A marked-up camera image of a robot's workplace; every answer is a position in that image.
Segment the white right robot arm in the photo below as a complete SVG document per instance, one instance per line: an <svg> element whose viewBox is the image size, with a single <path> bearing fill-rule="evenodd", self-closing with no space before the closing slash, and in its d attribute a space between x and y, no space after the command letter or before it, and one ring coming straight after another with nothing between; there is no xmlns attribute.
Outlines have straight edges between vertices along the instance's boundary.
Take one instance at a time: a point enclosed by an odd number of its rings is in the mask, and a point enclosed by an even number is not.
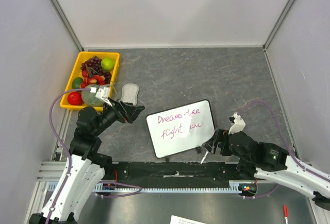
<svg viewBox="0 0 330 224"><path fill-rule="evenodd" d="M254 177L288 187L312 199L316 206L329 210L329 174L302 162L286 149L257 142L242 131L230 134L221 129L216 129L203 147L209 153L219 150L223 156L237 156L239 178Z"/></svg>

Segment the small black framed whiteboard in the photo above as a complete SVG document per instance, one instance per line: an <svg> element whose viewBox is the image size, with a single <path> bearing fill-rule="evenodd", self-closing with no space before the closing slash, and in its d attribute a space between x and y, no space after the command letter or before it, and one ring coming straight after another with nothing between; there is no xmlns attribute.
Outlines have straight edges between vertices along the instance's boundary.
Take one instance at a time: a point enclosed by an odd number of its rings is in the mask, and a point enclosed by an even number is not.
<svg viewBox="0 0 330 224"><path fill-rule="evenodd" d="M200 147L215 132L207 99L149 114L146 123L159 159Z"/></svg>

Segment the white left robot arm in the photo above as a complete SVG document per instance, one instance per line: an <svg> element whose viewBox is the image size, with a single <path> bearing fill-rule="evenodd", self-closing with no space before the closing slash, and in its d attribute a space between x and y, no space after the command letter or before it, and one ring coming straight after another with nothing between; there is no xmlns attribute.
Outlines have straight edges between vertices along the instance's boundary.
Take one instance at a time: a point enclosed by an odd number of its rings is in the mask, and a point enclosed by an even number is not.
<svg viewBox="0 0 330 224"><path fill-rule="evenodd" d="M77 223L95 186L114 171L112 158L98 152L98 136L115 122L133 123L144 109L110 98L102 112L93 107L81 109L74 137L69 148L64 148L64 172L47 204L40 213L31 215L29 223Z"/></svg>

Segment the white marker with magenta cap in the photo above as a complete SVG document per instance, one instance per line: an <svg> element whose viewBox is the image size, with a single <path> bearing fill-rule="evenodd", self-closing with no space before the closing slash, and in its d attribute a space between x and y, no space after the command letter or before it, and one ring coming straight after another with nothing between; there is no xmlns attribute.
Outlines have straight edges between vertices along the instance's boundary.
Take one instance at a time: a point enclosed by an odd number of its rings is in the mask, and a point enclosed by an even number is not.
<svg viewBox="0 0 330 224"><path fill-rule="evenodd" d="M200 162L200 164L203 164L204 163L204 161L207 158L208 154L209 154L209 152L206 151L205 154L204 154L204 156L203 156L203 158L202 158L202 160L201 160L201 162Z"/></svg>

